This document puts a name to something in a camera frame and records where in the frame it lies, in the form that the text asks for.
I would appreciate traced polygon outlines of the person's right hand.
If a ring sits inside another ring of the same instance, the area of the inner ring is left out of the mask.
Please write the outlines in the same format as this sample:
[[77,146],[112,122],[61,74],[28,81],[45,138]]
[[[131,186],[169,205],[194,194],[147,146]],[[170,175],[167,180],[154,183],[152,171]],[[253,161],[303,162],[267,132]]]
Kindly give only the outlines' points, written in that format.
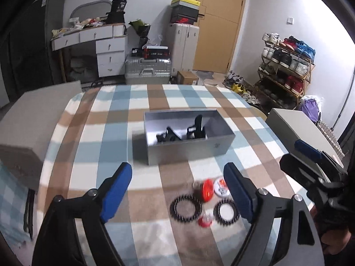
[[321,241],[327,246],[326,255],[347,255],[354,258],[354,209],[350,210],[345,229],[335,229],[326,232]]

